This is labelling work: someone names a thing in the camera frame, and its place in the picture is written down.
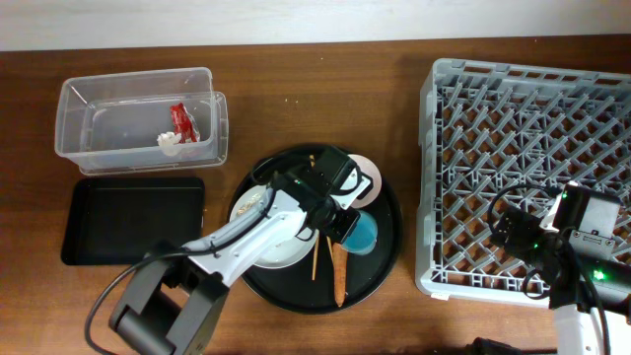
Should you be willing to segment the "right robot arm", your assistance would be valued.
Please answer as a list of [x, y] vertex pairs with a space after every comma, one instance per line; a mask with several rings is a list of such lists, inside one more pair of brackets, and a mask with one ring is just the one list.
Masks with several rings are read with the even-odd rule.
[[630, 268], [613, 258], [621, 200], [574, 181], [542, 192], [554, 200], [543, 217], [510, 206], [487, 218], [492, 244], [548, 285], [558, 353], [629, 353]]

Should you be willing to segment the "red snack wrapper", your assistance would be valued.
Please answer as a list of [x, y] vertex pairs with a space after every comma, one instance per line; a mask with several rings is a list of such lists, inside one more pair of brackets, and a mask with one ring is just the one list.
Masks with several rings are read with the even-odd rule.
[[194, 118], [188, 113], [183, 103], [170, 106], [175, 135], [180, 136], [180, 143], [200, 141], [200, 133]]

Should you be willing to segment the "blue plastic cup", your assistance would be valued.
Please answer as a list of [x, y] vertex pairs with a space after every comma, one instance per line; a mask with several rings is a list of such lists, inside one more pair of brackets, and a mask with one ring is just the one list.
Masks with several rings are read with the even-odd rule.
[[355, 228], [341, 244], [341, 247], [353, 254], [366, 255], [377, 244], [378, 224], [375, 218], [365, 211], [360, 211], [359, 215]]

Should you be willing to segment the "orange carrot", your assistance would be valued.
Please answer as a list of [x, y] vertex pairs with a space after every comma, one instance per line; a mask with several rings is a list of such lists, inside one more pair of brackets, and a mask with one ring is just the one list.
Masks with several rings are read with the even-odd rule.
[[338, 308], [344, 304], [346, 297], [346, 273], [348, 252], [341, 244], [332, 245], [332, 261], [334, 273], [334, 299]]

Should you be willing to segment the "pink bowl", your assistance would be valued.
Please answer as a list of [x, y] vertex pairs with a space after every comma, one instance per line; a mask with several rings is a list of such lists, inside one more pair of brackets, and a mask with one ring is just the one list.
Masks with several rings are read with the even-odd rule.
[[370, 179], [369, 186], [352, 202], [355, 209], [367, 207], [373, 203], [381, 193], [383, 181], [377, 165], [367, 157], [350, 154], [349, 157], [358, 165], [363, 177]]

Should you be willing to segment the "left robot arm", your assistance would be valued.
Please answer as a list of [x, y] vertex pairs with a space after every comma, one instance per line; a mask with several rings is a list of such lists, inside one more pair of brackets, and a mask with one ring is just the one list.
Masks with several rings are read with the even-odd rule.
[[329, 146], [315, 157], [277, 157], [283, 169], [259, 199], [216, 232], [164, 247], [125, 270], [130, 281], [109, 327], [140, 354], [201, 354], [231, 286], [265, 253], [304, 230], [344, 242], [360, 218], [353, 202], [373, 185], [359, 164]]

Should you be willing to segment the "white tissue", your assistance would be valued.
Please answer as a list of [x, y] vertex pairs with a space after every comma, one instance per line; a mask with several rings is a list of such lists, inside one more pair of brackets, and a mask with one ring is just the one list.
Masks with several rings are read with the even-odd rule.
[[162, 152], [169, 157], [176, 156], [180, 151], [181, 134], [174, 132], [160, 133], [157, 137], [157, 143]]

